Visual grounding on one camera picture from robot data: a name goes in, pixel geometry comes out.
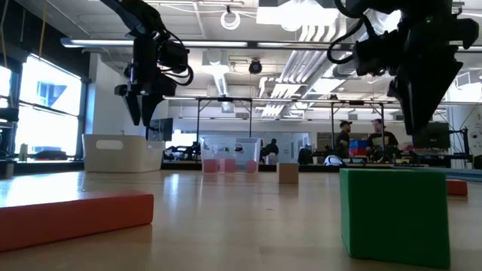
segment monitor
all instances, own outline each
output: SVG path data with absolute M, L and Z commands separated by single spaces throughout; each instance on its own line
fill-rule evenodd
M 414 148 L 450 148 L 448 123 L 431 122 L 416 135 L 412 135 Z

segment green foam block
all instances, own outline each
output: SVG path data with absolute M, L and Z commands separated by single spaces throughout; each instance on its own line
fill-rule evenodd
M 340 192 L 351 257 L 450 267 L 443 172 L 341 169 Z

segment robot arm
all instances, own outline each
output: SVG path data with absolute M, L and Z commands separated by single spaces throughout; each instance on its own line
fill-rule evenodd
M 472 19 L 457 19 L 451 0 L 346 0 L 346 7 L 341 0 L 334 3 L 343 15 L 359 21 L 328 48 L 328 59 L 335 64 L 355 61 L 360 76 L 394 75 L 388 96 L 400 102 L 407 134 L 419 132 L 463 65 L 455 59 L 459 46 L 450 42 L 461 41 L 468 49 L 478 39 L 479 25 Z M 400 10 L 398 29 L 376 35 L 363 14 L 368 8 L 385 14 Z M 363 24 L 369 38 L 356 42 L 351 56 L 333 59 L 331 48 Z
M 119 15 L 130 30 L 128 34 L 134 37 L 133 59 L 124 72 L 130 78 L 129 83 L 115 87 L 114 92 L 124 99 L 134 124 L 139 125 L 142 119 L 148 128 L 154 110 L 163 101 L 163 97 L 174 96 L 177 85 L 187 86 L 194 79 L 193 70 L 188 65 L 189 50 L 167 30 L 159 12 L 144 1 L 101 2 Z M 158 65 L 167 69 L 161 71 Z M 179 83 L 172 77 L 184 78 L 186 81 Z

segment orange block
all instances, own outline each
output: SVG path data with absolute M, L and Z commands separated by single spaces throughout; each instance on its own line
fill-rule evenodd
M 447 180 L 447 195 L 467 196 L 467 182 L 461 180 Z
M 0 208 L 0 251 L 150 224 L 154 195 L 78 193 L 61 202 Z

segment wall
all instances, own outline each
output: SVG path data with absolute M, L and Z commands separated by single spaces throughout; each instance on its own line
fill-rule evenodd
M 98 53 L 92 53 L 90 57 L 90 79 L 86 133 L 144 136 L 145 128 L 134 126 L 124 101 L 114 94 L 114 88 L 125 84 L 127 79 L 107 66 Z M 163 101 L 157 106 L 153 119 L 167 116 L 167 104 L 168 101 Z

